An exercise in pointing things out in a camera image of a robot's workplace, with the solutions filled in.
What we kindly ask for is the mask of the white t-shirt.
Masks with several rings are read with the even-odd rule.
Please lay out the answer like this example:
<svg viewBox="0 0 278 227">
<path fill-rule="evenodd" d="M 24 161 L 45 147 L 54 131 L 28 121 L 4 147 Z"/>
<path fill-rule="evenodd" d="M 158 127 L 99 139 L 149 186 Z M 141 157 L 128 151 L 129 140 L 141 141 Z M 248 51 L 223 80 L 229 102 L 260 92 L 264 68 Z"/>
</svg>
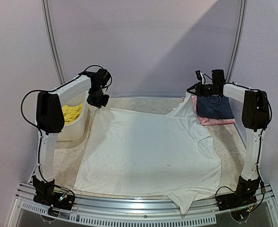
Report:
<svg viewBox="0 0 278 227">
<path fill-rule="evenodd" d="M 74 189 L 115 196 L 166 196 L 187 213 L 215 194 L 221 159 L 197 120 L 192 97 L 168 114 L 95 111 Z"/>
</svg>

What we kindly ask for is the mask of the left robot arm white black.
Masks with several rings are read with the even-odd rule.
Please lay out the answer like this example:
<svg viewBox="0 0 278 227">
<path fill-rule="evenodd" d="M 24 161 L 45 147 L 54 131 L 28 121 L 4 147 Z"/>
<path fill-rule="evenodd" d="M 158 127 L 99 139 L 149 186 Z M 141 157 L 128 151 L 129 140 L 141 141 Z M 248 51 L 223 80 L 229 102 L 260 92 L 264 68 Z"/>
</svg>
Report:
<svg viewBox="0 0 278 227">
<path fill-rule="evenodd" d="M 33 172 L 33 186 L 41 200 L 54 205 L 58 196 L 54 192 L 54 148 L 64 127 L 62 105 L 86 92 L 86 103 L 96 108 L 105 107 L 109 95 L 104 94 L 112 83 L 112 76 L 102 67 L 97 72 L 84 70 L 72 80 L 50 91 L 40 90 L 36 104 L 36 127 L 39 131 L 37 164 Z"/>
</svg>

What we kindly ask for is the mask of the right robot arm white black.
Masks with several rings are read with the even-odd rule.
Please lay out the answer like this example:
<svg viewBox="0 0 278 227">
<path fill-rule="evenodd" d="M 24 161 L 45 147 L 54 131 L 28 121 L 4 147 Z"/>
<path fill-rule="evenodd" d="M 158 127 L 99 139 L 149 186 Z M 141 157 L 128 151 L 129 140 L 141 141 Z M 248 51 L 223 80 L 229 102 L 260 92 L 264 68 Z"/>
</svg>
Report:
<svg viewBox="0 0 278 227">
<path fill-rule="evenodd" d="M 261 185 L 265 192 L 264 182 L 260 176 L 260 158 L 263 146 L 263 136 L 272 117 L 272 110 L 267 94 L 259 89 L 244 87 L 236 83 L 226 82 L 223 70 L 212 70 L 212 83 L 207 84 L 205 74 L 195 71 L 198 83 L 187 89 L 196 96 L 220 96 L 242 103 L 242 124 L 246 129 L 246 153 L 241 176 L 232 202 L 242 206 Z"/>
</svg>

